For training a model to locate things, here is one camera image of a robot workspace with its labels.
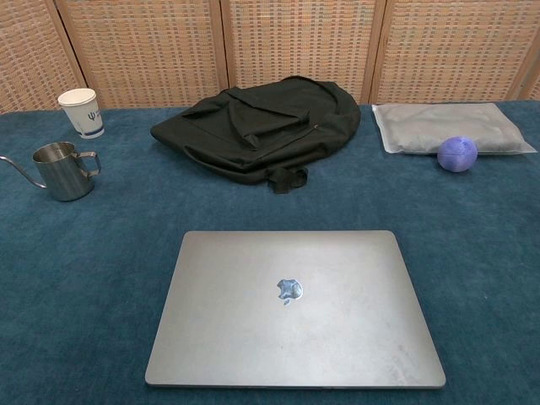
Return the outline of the silver laptop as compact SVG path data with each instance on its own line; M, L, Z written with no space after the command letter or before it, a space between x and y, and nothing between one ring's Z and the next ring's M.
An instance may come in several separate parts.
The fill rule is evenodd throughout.
M446 375L391 231L189 231L145 380L436 389Z

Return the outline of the woven wooden folding screen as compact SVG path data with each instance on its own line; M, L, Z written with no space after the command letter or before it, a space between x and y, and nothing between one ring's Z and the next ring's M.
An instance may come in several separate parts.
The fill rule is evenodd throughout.
M540 0L0 0L0 115L188 106L293 75L360 104L540 101Z

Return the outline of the black backpack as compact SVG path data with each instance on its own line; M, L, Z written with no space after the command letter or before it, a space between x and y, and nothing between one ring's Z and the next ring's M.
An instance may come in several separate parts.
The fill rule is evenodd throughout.
M277 194L303 187L306 165L344 147L360 124L354 98L334 82L292 76L232 87L154 125L150 133L207 170Z

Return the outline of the grey cloth in plastic bag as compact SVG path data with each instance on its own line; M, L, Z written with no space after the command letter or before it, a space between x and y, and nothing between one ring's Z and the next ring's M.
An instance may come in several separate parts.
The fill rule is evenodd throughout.
M382 104L372 111L390 154L436 154L453 137L471 139L480 154L536 152L494 103Z

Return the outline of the purple ball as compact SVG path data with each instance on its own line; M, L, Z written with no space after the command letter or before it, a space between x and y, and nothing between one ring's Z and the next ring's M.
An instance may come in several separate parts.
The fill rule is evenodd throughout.
M453 137L445 140L437 152L439 165L454 173L469 170L476 163L477 158L476 143L465 137Z

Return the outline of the white paper cup blue logo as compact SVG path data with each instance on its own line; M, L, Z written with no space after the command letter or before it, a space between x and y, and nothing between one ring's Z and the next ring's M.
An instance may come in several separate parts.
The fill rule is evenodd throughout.
M60 94L57 101L81 138L98 138L104 133L97 95L93 89L71 89Z

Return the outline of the steel gooseneck pitcher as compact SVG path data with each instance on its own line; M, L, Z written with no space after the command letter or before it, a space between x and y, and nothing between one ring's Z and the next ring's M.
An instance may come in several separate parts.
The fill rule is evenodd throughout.
M93 177L101 172L99 155L95 151L78 152L70 142L56 142L38 148L32 161L43 183L35 181L19 164L0 155L3 161L14 167L30 184L47 190L59 202L70 202L89 194L95 187Z

